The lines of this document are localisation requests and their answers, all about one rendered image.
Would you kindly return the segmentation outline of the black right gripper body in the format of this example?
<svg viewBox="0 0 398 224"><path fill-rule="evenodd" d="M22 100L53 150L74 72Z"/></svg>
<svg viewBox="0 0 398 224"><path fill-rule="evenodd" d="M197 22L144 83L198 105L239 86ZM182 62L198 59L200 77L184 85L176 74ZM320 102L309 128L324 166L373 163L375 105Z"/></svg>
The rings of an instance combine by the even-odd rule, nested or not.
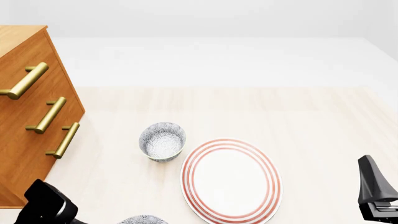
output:
<svg viewBox="0 0 398 224"><path fill-rule="evenodd" d="M398 207L392 206L391 202L398 201L398 198L389 201L366 201L358 199L359 209L366 221L372 222L398 222Z"/></svg>

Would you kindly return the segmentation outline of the white plate with red rings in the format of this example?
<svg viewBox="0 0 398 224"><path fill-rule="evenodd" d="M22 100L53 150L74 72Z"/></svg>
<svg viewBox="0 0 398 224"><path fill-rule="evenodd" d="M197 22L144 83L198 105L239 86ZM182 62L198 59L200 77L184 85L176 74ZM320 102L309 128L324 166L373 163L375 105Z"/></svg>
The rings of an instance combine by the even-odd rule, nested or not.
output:
<svg viewBox="0 0 398 224"><path fill-rule="evenodd" d="M180 187L187 205L207 224L266 224L283 196L272 160L234 138L212 139L189 152Z"/></svg>

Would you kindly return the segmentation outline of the grey patterned bowl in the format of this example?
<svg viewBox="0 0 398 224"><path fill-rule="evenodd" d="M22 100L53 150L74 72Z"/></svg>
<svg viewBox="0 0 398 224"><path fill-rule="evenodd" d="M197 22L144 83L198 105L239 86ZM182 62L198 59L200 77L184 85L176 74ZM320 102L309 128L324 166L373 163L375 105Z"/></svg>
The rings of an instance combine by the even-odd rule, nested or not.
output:
<svg viewBox="0 0 398 224"><path fill-rule="evenodd" d="M187 136L175 123L155 123L143 130L139 138L141 151L155 162L169 162L183 151Z"/></svg>
<svg viewBox="0 0 398 224"><path fill-rule="evenodd" d="M163 219L152 215L138 215L127 218L118 224L168 224Z"/></svg>

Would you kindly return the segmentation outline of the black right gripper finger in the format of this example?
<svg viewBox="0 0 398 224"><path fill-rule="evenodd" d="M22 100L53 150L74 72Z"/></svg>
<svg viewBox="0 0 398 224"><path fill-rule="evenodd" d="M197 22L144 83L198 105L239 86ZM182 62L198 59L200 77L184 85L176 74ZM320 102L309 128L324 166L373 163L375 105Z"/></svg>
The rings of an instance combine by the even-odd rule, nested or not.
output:
<svg viewBox="0 0 398 224"><path fill-rule="evenodd" d="M398 192L389 184L370 155L358 159L360 190L358 203L393 202Z"/></svg>

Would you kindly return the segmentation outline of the wooden cabinet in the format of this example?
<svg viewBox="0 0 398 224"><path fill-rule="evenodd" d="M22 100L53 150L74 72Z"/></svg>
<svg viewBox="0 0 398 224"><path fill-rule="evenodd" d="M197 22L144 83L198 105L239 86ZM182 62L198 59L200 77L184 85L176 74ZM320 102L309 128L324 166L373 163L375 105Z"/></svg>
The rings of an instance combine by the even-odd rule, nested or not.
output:
<svg viewBox="0 0 398 224"><path fill-rule="evenodd" d="M26 40L47 26L0 26L0 37L10 43L8 50L20 40ZM37 179L45 179L56 158L46 156L55 151L67 130L62 126L79 123L85 109L63 66L47 32L58 64L41 84L11 115L0 123L0 208L22 208L26 203L25 191ZM44 134L27 131L27 125L36 125L52 106L46 102L63 96L67 102Z"/></svg>

